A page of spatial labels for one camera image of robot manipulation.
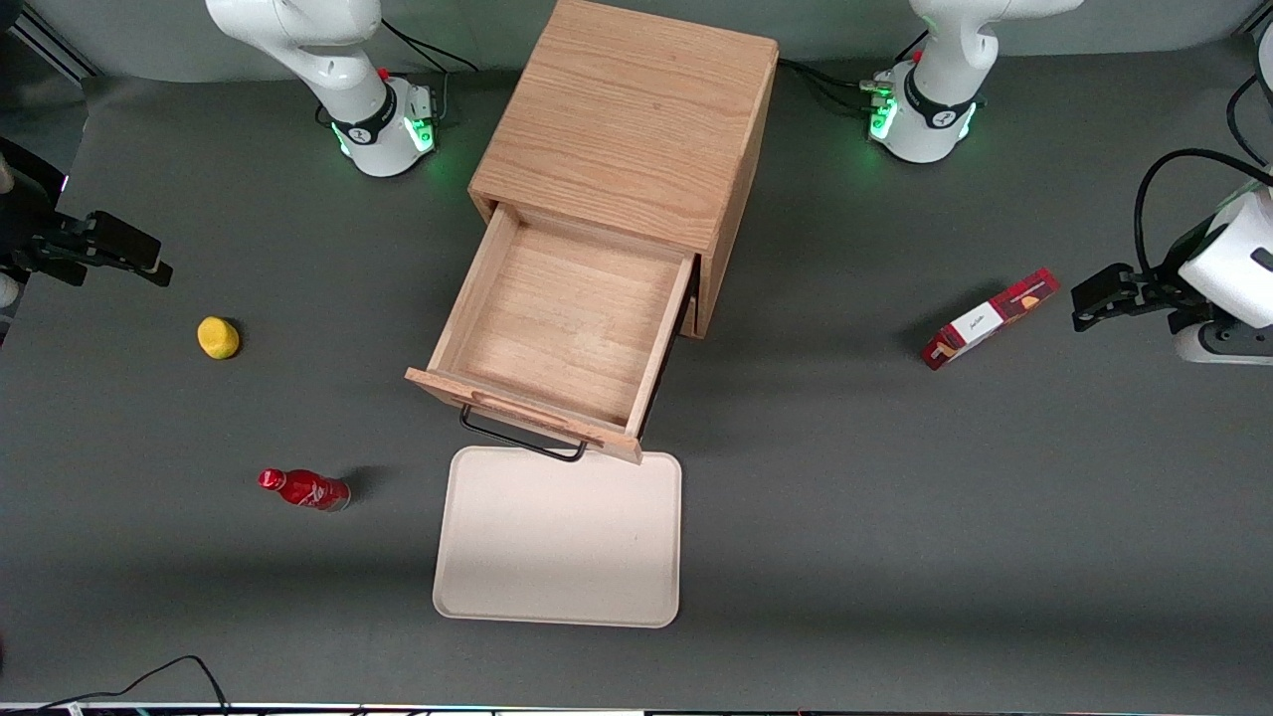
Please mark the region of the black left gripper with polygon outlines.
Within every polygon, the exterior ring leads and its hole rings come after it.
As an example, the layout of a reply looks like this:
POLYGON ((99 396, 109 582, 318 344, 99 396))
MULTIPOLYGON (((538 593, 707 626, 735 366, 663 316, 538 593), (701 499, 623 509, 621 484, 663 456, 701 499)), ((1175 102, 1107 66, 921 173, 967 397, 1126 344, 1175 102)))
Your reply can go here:
POLYGON ((1155 270, 1136 271, 1132 265, 1110 264, 1088 276, 1088 299, 1072 296, 1071 322, 1076 333, 1120 316, 1142 316, 1165 311, 1170 333, 1183 333, 1211 321, 1211 302, 1189 288, 1176 285, 1172 273, 1169 280, 1158 278, 1155 270), (1090 299, 1111 299, 1097 304, 1090 299))

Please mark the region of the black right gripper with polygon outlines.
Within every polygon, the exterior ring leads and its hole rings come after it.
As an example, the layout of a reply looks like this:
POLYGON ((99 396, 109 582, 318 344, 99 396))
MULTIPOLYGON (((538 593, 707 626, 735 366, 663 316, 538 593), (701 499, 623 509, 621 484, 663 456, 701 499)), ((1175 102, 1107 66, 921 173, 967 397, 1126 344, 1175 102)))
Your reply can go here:
POLYGON ((90 266, 90 232, 101 254, 127 264, 129 271, 154 285, 171 285, 173 268, 160 262, 160 242, 104 210, 79 220, 59 213, 10 219, 10 275, 28 282, 34 273, 45 273, 67 285, 83 285, 90 266))

